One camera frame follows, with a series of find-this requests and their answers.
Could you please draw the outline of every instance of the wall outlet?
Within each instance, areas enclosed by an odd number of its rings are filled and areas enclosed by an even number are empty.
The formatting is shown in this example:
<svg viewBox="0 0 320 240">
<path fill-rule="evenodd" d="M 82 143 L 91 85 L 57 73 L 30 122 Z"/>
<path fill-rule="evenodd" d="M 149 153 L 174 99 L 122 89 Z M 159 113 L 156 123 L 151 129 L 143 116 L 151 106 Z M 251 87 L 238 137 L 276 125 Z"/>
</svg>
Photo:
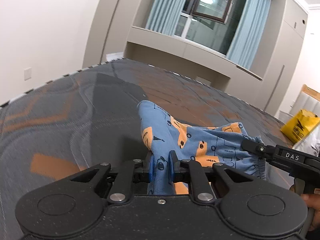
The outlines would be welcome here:
<svg viewBox="0 0 320 240">
<path fill-rule="evenodd" d="M 24 70 L 24 80 L 30 79 L 30 78 L 31 78 L 31 74 L 32 74 L 31 67 L 26 68 L 26 69 Z"/>
</svg>

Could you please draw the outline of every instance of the yellow bag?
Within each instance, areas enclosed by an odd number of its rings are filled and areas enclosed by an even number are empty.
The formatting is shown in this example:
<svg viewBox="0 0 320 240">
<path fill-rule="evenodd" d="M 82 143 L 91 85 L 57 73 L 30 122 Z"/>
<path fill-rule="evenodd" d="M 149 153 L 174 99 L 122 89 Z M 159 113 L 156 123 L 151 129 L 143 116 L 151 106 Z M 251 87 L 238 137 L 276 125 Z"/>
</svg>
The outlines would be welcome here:
<svg viewBox="0 0 320 240">
<path fill-rule="evenodd" d="M 320 118 L 317 115 L 302 109 L 292 117 L 280 131 L 284 133 L 290 141 L 296 143 L 307 136 L 319 122 Z"/>
</svg>

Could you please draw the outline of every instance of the finger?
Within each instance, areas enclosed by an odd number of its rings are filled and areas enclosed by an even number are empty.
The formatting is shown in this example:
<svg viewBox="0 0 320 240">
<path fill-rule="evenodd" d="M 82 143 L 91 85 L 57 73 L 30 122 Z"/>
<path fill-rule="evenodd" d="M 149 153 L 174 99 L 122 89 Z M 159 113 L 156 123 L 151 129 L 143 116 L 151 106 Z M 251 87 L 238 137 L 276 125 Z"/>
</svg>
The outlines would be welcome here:
<svg viewBox="0 0 320 240">
<path fill-rule="evenodd" d="M 320 195 L 302 194 L 301 197 L 305 201 L 308 207 L 311 207 L 317 211 L 320 211 Z"/>
<path fill-rule="evenodd" d="M 290 191 L 293 191 L 293 192 L 295 191 L 295 189 L 294 189 L 294 184 L 289 188 L 289 190 L 290 190 Z"/>
<path fill-rule="evenodd" d="M 315 212 L 315 216 L 313 217 L 313 221 L 310 225 L 310 230 L 314 230 L 315 228 L 318 228 L 320 225 L 320 212 L 319 211 L 316 211 Z"/>
</svg>

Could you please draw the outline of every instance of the cabinet door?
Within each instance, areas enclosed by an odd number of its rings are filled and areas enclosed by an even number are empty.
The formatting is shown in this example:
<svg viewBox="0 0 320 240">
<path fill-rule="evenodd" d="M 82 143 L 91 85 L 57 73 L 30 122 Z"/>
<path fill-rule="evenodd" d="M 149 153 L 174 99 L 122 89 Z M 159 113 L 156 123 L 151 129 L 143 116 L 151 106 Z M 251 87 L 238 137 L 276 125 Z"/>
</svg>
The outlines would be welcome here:
<svg viewBox="0 0 320 240">
<path fill-rule="evenodd" d="M 284 20 L 303 38 L 306 31 L 308 15 L 293 0 L 287 0 Z"/>
<path fill-rule="evenodd" d="M 276 113 L 297 66 L 302 42 L 300 35 L 283 22 L 255 106 L 271 115 Z"/>
</svg>

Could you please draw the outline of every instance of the bed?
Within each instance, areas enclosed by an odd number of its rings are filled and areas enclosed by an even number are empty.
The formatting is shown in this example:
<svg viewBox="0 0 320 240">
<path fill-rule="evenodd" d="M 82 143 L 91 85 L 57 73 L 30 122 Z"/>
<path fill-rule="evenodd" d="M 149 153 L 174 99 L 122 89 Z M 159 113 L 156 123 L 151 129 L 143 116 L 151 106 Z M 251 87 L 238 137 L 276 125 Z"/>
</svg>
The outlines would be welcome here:
<svg viewBox="0 0 320 240">
<path fill-rule="evenodd" d="M 101 162 L 143 159 L 147 148 L 136 109 L 142 100 L 183 123 L 242 122 L 265 144 L 292 146 L 279 120 L 188 77 L 129 59 L 81 69 L 0 107 L 0 235 L 22 236 L 14 207 L 28 191 Z M 267 173 L 282 187 L 292 183 L 274 167 Z"/>
</svg>

